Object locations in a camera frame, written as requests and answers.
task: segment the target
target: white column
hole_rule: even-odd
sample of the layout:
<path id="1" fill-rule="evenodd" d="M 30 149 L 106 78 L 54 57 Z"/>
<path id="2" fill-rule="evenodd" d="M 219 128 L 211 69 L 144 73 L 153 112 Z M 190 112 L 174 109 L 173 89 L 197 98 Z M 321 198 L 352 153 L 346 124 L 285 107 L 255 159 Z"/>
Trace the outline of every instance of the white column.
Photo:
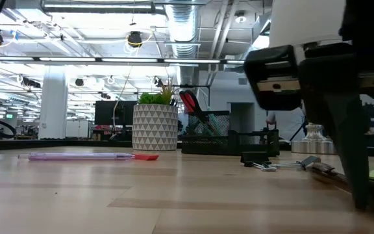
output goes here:
<path id="1" fill-rule="evenodd" d="M 345 0 L 275 0 L 272 6 L 269 46 L 300 45 L 325 40 L 341 41 Z M 296 48 L 298 60 L 302 49 Z"/>
<path id="2" fill-rule="evenodd" d="M 68 80 L 64 66 L 46 66 L 38 138 L 64 138 L 68 107 Z"/>

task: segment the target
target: red eraser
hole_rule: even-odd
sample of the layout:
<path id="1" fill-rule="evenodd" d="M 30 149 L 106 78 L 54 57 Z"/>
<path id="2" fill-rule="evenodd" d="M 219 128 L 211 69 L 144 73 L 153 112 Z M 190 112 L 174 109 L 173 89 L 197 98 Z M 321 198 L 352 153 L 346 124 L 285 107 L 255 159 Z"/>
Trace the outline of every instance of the red eraser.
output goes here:
<path id="1" fill-rule="evenodd" d="M 153 161 L 153 160 L 156 160 L 158 157 L 159 155 L 148 155 L 148 154 L 141 154 L 141 153 L 134 154 L 134 159 L 137 159 L 137 160 Z"/>

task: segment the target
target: doorway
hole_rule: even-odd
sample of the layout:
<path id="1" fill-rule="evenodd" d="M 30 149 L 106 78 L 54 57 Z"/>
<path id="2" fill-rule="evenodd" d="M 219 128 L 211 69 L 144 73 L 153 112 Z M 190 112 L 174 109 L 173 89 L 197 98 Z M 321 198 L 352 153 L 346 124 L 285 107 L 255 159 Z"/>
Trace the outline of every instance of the doorway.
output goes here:
<path id="1" fill-rule="evenodd" d="M 251 133 L 255 130 L 255 104 L 231 104 L 231 129 L 238 133 Z"/>

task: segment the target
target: black mesh basket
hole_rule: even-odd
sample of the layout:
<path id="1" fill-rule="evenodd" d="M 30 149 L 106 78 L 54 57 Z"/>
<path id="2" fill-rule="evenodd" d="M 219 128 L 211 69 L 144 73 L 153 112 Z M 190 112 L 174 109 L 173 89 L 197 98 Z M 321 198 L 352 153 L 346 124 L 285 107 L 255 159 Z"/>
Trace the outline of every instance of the black mesh basket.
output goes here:
<path id="1" fill-rule="evenodd" d="M 186 135 L 182 136 L 182 153 L 234 155 L 229 149 L 231 128 L 229 111 L 204 111 L 203 123 L 192 113 L 188 117 Z"/>
<path id="2" fill-rule="evenodd" d="M 187 136 L 227 137 L 231 129 L 229 111 L 203 111 L 206 122 L 203 123 L 194 114 L 188 116 Z"/>
<path id="3" fill-rule="evenodd" d="M 182 136 L 182 153 L 241 155 L 245 151 L 266 151 L 279 155 L 278 130 L 237 133 L 230 130 L 229 111 L 204 112 L 206 123 L 189 115 L 187 135 Z"/>
<path id="4" fill-rule="evenodd" d="M 229 148 L 237 155 L 246 151 L 266 151 L 268 157 L 279 155 L 279 132 L 278 130 L 254 131 L 252 133 L 237 133 L 229 131 L 231 141 Z"/>

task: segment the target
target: desk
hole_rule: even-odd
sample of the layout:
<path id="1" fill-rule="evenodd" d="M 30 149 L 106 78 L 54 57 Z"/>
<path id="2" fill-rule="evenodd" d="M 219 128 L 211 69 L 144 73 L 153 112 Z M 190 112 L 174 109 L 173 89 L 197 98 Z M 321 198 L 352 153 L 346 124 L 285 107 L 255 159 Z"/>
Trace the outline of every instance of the desk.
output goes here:
<path id="1" fill-rule="evenodd" d="M 180 151 L 160 153 L 157 161 L 17 160 L 29 152 L 0 151 L 0 233 L 374 234 L 373 214 L 354 212 L 350 194 L 309 172 L 261 172 L 243 167 L 239 157 Z M 275 161 L 305 157 L 282 152 Z M 340 163 L 335 155 L 321 158 Z"/>
<path id="2" fill-rule="evenodd" d="M 34 140 L 37 136 L 25 136 L 25 135 L 17 135 L 15 137 L 16 140 Z"/>

